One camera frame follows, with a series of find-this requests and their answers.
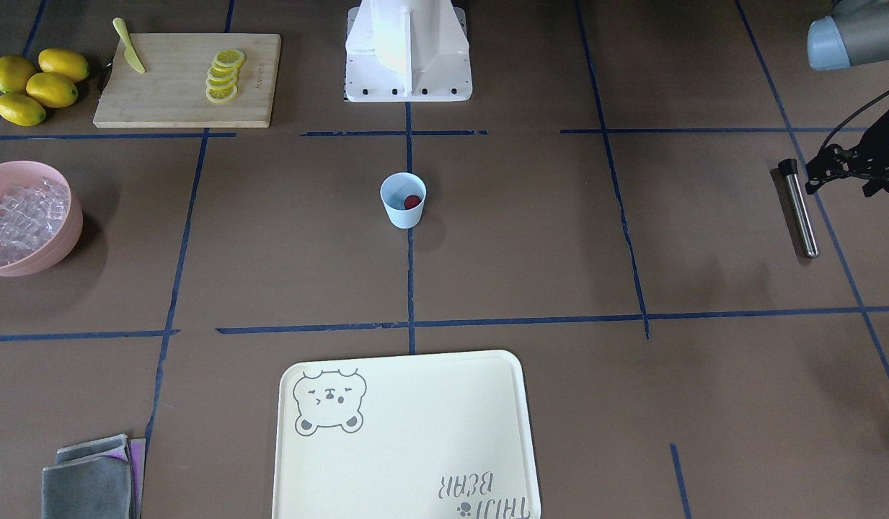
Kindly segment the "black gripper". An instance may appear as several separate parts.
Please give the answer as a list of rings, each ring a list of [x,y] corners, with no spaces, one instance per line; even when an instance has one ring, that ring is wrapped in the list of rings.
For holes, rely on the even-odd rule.
[[[805,191],[816,194],[824,184],[837,179],[864,180],[864,197],[879,191],[889,193],[889,110],[871,125],[852,148],[828,144],[807,162]]]

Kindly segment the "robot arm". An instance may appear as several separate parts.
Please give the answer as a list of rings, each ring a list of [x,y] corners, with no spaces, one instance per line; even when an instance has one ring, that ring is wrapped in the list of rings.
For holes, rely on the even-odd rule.
[[[834,1],[832,6],[829,16],[811,23],[807,41],[811,68],[839,70],[889,61],[889,1]],[[854,118],[887,96],[889,89],[856,109],[824,138],[805,165],[807,194],[847,178],[864,181],[866,198],[879,191],[889,194],[889,109],[864,131],[856,146],[844,148],[832,141]]]

